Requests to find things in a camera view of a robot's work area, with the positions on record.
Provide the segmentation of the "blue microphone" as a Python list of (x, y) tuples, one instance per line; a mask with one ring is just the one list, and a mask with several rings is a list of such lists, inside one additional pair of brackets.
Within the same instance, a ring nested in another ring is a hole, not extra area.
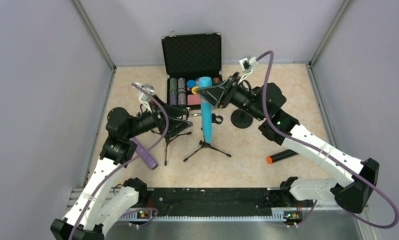
[[(200, 90), (211, 87), (212, 83), (212, 79), (209, 76), (200, 77), (198, 80), (198, 95)], [(212, 140), (212, 106), (204, 97), (201, 96), (200, 99), (202, 133), (205, 142), (210, 143)]]

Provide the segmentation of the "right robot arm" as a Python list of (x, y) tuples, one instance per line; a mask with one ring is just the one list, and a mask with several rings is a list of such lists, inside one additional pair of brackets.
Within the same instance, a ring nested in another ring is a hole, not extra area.
[[(331, 176), (328, 179), (289, 177), (280, 188), (289, 191), (294, 199), (335, 202), (349, 212), (360, 214), (373, 192), (363, 181), (377, 183), (379, 163), (372, 158), (360, 160), (350, 156), (311, 133), (281, 109), (287, 99), (275, 83), (247, 90), (239, 84), (240, 79), (236, 72), (219, 84), (199, 87), (196, 93), (215, 108), (223, 109), (232, 104), (258, 121), (264, 121), (258, 129), (266, 139), (309, 159)], [(268, 119), (274, 127), (265, 121), (263, 98)]]

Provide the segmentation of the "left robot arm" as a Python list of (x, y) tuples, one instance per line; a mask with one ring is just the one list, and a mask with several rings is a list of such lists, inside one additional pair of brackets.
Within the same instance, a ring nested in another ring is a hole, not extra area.
[(190, 128), (189, 112), (178, 105), (162, 102), (157, 95), (145, 103), (146, 111), (133, 116), (123, 107), (107, 115), (106, 141), (95, 169), (77, 201), (50, 230), (57, 240), (104, 240), (111, 227), (145, 195), (146, 184), (130, 178), (108, 202), (111, 188), (132, 160), (138, 144), (133, 138), (158, 129), (162, 138), (173, 137)]

